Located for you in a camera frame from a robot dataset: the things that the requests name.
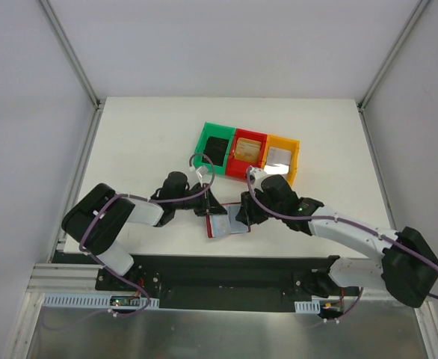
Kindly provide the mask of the red leather card holder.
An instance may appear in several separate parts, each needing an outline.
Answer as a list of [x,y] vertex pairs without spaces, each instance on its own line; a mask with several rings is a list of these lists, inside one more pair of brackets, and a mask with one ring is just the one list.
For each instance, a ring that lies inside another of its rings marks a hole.
[[208,215],[206,217],[206,233],[209,239],[249,233],[250,227],[235,219],[241,208],[240,203],[225,203],[225,215]]

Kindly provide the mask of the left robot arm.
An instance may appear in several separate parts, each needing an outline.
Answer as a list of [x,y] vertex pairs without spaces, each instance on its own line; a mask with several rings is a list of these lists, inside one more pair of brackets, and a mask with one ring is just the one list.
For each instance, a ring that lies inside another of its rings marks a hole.
[[104,183],[96,185],[64,216],[61,229],[80,251],[113,270],[114,285],[129,291],[136,286],[138,273],[132,269],[132,256],[117,241],[120,231],[128,222],[163,227],[177,210],[191,210],[197,217],[227,214],[209,184],[189,185],[183,172],[174,171],[150,199],[120,195]]

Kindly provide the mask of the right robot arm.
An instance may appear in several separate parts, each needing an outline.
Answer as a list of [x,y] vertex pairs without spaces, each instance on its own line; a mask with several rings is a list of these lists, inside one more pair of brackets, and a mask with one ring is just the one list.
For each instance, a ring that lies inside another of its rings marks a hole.
[[348,218],[319,200],[299,197],[279,174],[251,168],[246,178],[237,221],[251,226],[274,218],[290,230],[331,240],[361,255],[328,257],[327,267],[300,279],[305,292],[326,298],[341,288],[370,288],[387,291],[412,308],[430,295],[438,279],[438,258],[418,230],[396,231]]

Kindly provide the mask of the silver VIP card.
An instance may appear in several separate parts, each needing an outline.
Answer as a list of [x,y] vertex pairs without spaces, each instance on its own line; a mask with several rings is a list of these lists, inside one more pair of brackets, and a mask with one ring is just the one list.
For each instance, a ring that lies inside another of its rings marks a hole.
[[269,147],[265,160],[264,171],[267,174],[286,176],[291,166],[292,153],[278,147]]

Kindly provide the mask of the gold VIP card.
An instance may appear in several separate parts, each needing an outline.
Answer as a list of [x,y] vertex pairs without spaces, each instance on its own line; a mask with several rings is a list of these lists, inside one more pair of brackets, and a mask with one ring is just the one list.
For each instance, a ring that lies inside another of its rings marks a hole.
[[255,163],[259,158],[261,147],[260,141],[238,138],[233,150],[234,158],[243,162]]

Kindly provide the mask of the black VIP card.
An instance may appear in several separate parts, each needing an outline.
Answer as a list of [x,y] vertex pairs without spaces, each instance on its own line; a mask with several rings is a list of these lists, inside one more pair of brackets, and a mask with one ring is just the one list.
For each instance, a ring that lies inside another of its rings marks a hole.
[[222,167],[228,146],[228,139],[210,136],[206,140],[203,153],[209,157],[213,165]]

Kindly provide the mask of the yellow plastic bin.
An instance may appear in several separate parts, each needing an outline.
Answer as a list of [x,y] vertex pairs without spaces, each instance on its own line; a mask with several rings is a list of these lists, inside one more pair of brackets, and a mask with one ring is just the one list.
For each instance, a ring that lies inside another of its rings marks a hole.
[[294,184],[300,142],[290,138],[268,135],[261,167],[268,175],[279,174],[289,185]]

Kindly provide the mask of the green plastic bin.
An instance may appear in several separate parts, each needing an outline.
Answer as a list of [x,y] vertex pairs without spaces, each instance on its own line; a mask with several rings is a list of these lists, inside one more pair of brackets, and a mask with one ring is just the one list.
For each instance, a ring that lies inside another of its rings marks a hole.
[[234,135],[234,127],[206,122],[194,152],[208,156],[214,165],[216,174],[224,175]]

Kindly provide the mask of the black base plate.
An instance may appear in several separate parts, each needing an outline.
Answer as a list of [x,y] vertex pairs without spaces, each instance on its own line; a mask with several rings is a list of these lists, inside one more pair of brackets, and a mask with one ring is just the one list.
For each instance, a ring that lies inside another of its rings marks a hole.
[[101,292],[148,294],[161,309],[292,313],[297,304],[360,289],[384,289],[368,260],[327,258],[186,257],[135,255],[120,280],[105,269],[93,275]]

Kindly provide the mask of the right aluminium table rail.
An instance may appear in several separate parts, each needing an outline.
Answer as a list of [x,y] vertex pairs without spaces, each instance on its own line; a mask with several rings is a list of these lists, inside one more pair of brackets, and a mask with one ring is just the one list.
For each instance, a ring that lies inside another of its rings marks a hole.
[[365,115],[363,114],[363,111],[360,110],[360,108],[357,109],[358,111],[358,115],[360,117],[360,122],[363,128],[363,132],[364,132],[364,136],[368,145],[368,149],[370,152],[370,156],[371,156],[371,160],[374,166],[374,171],[375,171],[375,175],[377,177],[377,182],[379,185],[379,189],[380,189],[380,195],[383,201],[383,205],[386,211],[386,216],[387,216],[387,221],[389,223],[389,225],[391,226],[391,228],[393,230],[396,229],[396,223],[395,223],[395,219],[394,219],[394,215],[392,214],[392,210],[390,207],[390,202],[389,202],[389,196],[387,194],[385,185],[384,185],[384,181],[383,181],[383,173],[382,170],[380,168],[380,163],[379,163],[379,158],[377,156],[377,151],[375,149],[374,143],[373,143],[373,139],[371,137],[371,133],[370,130],[368,128],[366,119],[365,119]]

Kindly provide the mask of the aluminium table rail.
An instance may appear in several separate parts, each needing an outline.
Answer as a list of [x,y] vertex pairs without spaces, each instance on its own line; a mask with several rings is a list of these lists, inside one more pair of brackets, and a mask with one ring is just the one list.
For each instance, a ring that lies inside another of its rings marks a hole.
[[[78,200],[84,174],[90,158],[96,133],[105,106],[105,100],[101,100],[96,107],[87,134],[81,145],[81,151],[76,160],[73,178],[67,192],[64,208],[61,215],[65,216]],[[64,248],[69,243],[69,237],[60,225],[54,231],[52,249],[44,263],[34,266],[28,283],[27,293],[33,294],[46,292],[89,292],[93,289],[93,279],[89,272],[96,268],[91,265],[83,252],[76,251],[74,257],[67,264],[56,263],[64,255]]]
[[377,156],[377,151],[375,149],[374,143],[373,143],[373,139],[371,137],[371,133],[370,130],[368,128],[366,119],[365,119],[365,115],[363,114],[363,111],[360,110],[360,108],[357,109],[358,111],[358,115],[360,117],[360,122],[363,128],[363,132],[364,132],[364,136],[368,145],[368,149],[370,152],[370,156],[371,156],[371,160],[374,166],[374,171],[375,171],[375,175],[377,177],[377,182],[379,185],[379,189],[380,189],[380,195],[383,201],[383,205],[386,211],[386,216],[387,216],[387,221],[389,223],[389,225],[391,226],[391,228],[393,230],[396,229],[396,223],[395,223],[395,219],[394,219],[394,215],[392,214],[392,210],[390,207],[390,202],[389,202],[389,196],[387,194],[385,185],[384,185],[384,181],[383,181],[383,173],[382,170],[380,168],[380,163],[379,163],[379,158]]

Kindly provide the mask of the right aluminium frame post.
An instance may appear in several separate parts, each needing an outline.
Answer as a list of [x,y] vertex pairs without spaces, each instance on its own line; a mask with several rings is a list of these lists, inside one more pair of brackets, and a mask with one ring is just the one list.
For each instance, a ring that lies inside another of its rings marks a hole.
[[391,48],[386,53],[386,56],[381,62],[378,71],[374,75],[374,78],[372,79],[370,85],[367,87],[365,94],[357,103],[357,108],[360,113],[364,112],[365,108],[370,103],[371,98],[374,96],[378,87],[384,80],[386,74],[391,70],[395,59],[398,57],[401,50],[406,45],[411,34],[413,33],[421,18],[424,16],[425,12],[428,10],[432,3],[432,0],[417,1],[410,15],[407,17],[406,22],[404,23],[403,27],[395,38]]

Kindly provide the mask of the aluminium frame post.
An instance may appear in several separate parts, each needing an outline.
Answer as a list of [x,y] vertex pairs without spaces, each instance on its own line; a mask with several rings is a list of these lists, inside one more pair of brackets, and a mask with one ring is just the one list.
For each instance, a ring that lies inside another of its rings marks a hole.
[[381,62],[378,71],[374,75],[374,78],[372,79],[370,85],[367,87],[365,94],[357,103],[357,108],[360,113],[364,112],[365,108],[370,103],[371,98],[374,96],[378,87],[384,80],[386,74],[391,70],[395,59],[398,57],[401,50],[406,45],[411,34],[413,33],[421,18],[424,16],[425,12],[428,10],[432,3],[432,0],[417,1],[410,15],[407,17],[406,22],[404,23],[403,27],[395,38],[391,48],[386,53],[386,56]]
[[59,16],[56,14],[52,3],[48,0],[39,0],[37,1],[39,8],[41,9],[43,15],[46,18],[46,21],[49,24],[49,27],[52,30],[52,33],[55,36],[68,64],[72,68],[76,78],[79,81],[83,91],[87,95],[91,104],[97,108],[100,105],[100,98],[97,95],[96,91],[93,89],[93,85],[91,84],[84,67],[82,66],[79,57],[76,54],[76,51],[73,48],[73,45],[68,38],[68,35],[61,24],[61,20]]

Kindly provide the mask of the left aluminium table rail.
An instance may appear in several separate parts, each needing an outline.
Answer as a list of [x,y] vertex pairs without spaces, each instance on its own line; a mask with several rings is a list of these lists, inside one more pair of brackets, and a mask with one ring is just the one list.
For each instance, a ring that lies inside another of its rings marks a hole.
[[[105,106],[105,100],[101,100],[96,107],[87,134],[81,145],[81,151],[76,160],[73,178],[67,192],[64,208],[61,215],[65,216],[78,200],[84,174],[90,158],[96,133]],[[89,292],[93,289],[93,279],[89,272],[96,268],[91,265],[83,252],[76,251],[74,257],[67,264],[56,263],[64,255],[64,248],[69,243],[69,237],[60,225],[54,231],[52,249],[44,263],[34,266],[28,283],[27,293],[33,294],[46,292]]]

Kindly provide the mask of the left aluminium frame post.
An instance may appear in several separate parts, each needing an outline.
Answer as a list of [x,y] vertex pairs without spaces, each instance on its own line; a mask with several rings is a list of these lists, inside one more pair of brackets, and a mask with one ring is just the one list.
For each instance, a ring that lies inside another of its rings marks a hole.
[[39,0],[37,1],[39,8],[41,9],[43,15],[46,18],[46,21],[49,24],[49,27],[52,30],[52,33],[55,36],[68,64],[72,68],[76,78],[79,81],[83,91],[87,95],[91,104],[97,108],[100,105],[100,98],[97,95],[96,91],[93,89],[93,85],[91,84],[84,67],[82,66],[79,57],[76,54],[76,51],[73,48],[73,45],[68,38],[68,35],[61,24],[61,20],[59,16],[56,14],[52,3],[48,0]]

